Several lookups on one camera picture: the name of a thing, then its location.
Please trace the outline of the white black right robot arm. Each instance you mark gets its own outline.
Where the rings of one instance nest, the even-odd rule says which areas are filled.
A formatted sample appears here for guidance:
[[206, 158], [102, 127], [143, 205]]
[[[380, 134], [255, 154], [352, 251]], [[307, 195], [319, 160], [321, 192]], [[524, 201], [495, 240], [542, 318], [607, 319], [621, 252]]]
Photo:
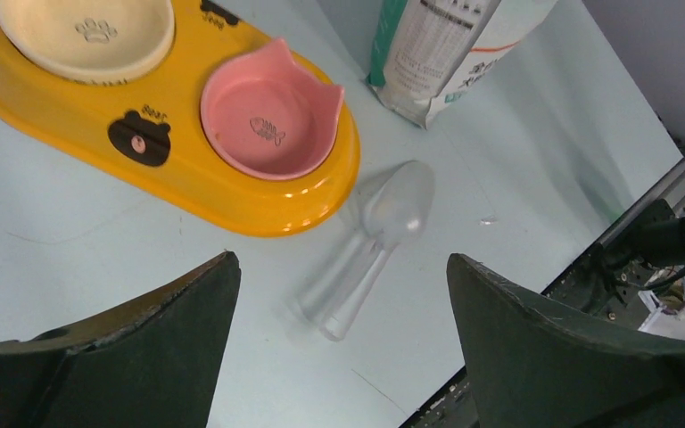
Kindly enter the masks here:
[[641, 286], [649, 314], [638, 330], [685, 341], [685, 216], [660, 219], [650, 215], [631, 229], [625, 244], [632, 255], [652, 268], [674, 269]]

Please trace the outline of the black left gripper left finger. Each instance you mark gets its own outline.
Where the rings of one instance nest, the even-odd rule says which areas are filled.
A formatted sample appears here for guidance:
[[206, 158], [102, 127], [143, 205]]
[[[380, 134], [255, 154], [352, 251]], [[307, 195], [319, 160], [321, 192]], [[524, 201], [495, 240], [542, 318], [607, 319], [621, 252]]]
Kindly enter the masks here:
[[0, 427], [203, 427], [241, 283], [225, 251], [28, 341], [0, 342]]

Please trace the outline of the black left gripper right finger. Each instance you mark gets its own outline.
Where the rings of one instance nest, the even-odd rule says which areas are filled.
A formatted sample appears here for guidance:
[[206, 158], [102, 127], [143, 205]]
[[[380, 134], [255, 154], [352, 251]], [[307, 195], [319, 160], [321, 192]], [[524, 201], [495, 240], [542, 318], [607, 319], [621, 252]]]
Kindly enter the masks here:
[[484, 427], [685, 427], [685, 341], [643, 333], [451, 254], [450, 304]]

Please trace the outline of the green white pet food bag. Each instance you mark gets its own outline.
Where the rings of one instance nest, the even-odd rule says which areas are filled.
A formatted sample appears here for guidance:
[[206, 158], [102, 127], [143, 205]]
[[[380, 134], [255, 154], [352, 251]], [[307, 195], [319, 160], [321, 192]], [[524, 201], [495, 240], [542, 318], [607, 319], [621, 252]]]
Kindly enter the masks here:
[[556, 0], [385, 1], [367, 84], [387, 109], [428, 128], [549, 15]]

